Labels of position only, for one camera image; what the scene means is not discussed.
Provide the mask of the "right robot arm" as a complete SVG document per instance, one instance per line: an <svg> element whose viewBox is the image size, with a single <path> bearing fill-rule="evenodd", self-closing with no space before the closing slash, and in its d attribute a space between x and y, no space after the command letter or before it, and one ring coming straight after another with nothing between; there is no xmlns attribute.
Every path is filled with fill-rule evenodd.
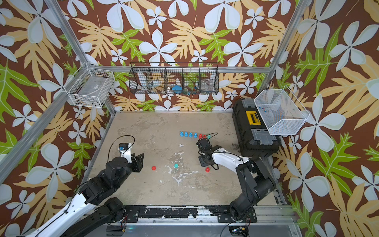
<svg viewBox="0 0 379 237"><path fill-rule="evenodd" d="M249 217L253 207L276 189L276 183L260 157L242 157L221 146L212 146L204 137L196 143L202 167L219 170L223 166L233 171L242 193L230 203L229 214L234 221Z"/></svg>

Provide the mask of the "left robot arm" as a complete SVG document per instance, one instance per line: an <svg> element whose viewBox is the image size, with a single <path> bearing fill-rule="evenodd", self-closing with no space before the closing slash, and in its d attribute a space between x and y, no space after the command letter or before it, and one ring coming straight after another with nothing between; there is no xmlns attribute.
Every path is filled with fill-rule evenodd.
<svg viewBox="0 0 379 237"><path fill-rule="evenodd" d="M143 168L145 154L131 155L131 162L116 157L85 182L72 200L29 237L84 237L98 227L124 218L124 204L113 195L132 173Z"/></svg>

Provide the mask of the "black toolbox yellow latch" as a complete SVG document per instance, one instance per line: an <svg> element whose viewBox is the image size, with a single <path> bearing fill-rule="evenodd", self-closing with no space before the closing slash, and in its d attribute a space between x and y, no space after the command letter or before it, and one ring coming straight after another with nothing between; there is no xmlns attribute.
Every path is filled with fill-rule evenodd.
<svg viewBox="0 0 379 237"><path fill-rule="evenodd" d="M232 119L242 156L264 158L278 152L280 137L270 135L254 99L237 100L233 106Z"/></svg>

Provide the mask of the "blue object in basket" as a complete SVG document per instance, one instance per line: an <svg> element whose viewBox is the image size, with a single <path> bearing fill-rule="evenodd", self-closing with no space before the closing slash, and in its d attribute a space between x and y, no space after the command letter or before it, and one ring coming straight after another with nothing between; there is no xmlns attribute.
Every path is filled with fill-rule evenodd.
<svg viewBox="0 0 379 237"><path fill-rule="evenodd" d="M181 94L183 91L183 88L181 86L174 86L172 87L172 91L176 94Z"/></svg>

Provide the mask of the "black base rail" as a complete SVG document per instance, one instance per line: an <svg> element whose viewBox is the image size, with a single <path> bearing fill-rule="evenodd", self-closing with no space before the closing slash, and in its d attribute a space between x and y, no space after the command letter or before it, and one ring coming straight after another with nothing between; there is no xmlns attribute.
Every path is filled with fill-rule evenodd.
<svg viewBox="0 0 379 237"><path fill-rule="evenodd" d="M194 220L216 223L233 221L257 222L253 208L243 212L243 217L237 217L236 211L228 205L126 205L122 216L123 223L141 223L143 219L150 220Z"/></svg>

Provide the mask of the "aluminium frame post back right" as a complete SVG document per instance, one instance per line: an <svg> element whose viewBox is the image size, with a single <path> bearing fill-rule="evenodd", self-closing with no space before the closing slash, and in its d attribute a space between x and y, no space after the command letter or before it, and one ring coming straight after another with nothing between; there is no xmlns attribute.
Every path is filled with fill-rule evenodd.
<svg viewBox="0 0 379 237"><path fill-rule="evenodd" d="M289 42L291 38L294 36L296 27L300 23L301 18L304 15L304 12L306 8L312 3L312 1L309 0L303 0L299 1L298 6L295 8L294 14L288 24L288 27L285 30L285 33L283 35L283 38L279 44L279 47L277 49L277 52L273 58L273 61L270 64L269 72L266 74L265 79L263 80L259 90L258 94L260 94L263 90L267 89L269 86L270 81L275 78L275 71L276 67L279 65L279 60L281 59L282 55L286 51Z"/></svg>

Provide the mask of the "aluminium frame post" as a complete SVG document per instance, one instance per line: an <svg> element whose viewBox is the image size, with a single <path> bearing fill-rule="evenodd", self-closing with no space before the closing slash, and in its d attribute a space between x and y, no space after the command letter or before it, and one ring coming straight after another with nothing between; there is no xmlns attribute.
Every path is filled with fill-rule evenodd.
<svg viewBox="0 0 379 237"><path fill-rule="evenodd" d="M306 8L312 3L312 1L309 0L303 0L299 1L298 6L295 8L294 14L288 24L288 27L285 30L285 33L283 35L283 38L279 44L279 47L277 49L277 52L273 58L273 61L270 64L269 72L266 74L265 79L263 80L259 90L258 94L260 94L263 90L267 89L269 86L270 81L275 78L275 71L276 67L279 65L279 60L281 59L282 55L286 51L289 42L291 38L294 36L296 27L300 23L301 18L304 15L304 12Z"/></svg>
<svg viewBox="0 0 379 237"><path fill-rule="evenodd" d="M87 59L78 39L76 38L74 31L71 28L68 20L65 18L63 11L60 8L58 2L57 1L46 1L46 4L48 6L48 9L54 13L54 15L55 15L55 17L56 17L56 19L60 25L60 28L66 37L66 40L71 45L76 56L79 58L81 65L84 63L91 64L91 62ZM109 110L111 115L115 115L114 106L112 105L109 98L106 100L104 106L106 106L106 108Z"/></svg>

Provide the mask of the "aluminium frame post back left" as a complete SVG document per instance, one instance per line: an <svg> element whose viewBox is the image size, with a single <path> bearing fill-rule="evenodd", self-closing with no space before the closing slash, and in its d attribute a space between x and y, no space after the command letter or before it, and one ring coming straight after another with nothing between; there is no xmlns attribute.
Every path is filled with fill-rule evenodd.
<svg viewBox="0 0 379 237"><path fill-rule="evenodd" d="M46 4L48 6L48 9L54 13L54 15L55 15L55 17L56 17L56 19L60 25L60 28L66 37L66 40L71 45L76 56L79 58L81 65L84 63L91 64L91 62L87 59L78 39L76 38L74 31L71 28L68 20L65 18L63 11L60 8L58 2L57 1L46 1ZM104 106L106 106L106 108L109 110L111 115L115 115L114 106L112 105L109 98L106 100Z"/></svg>

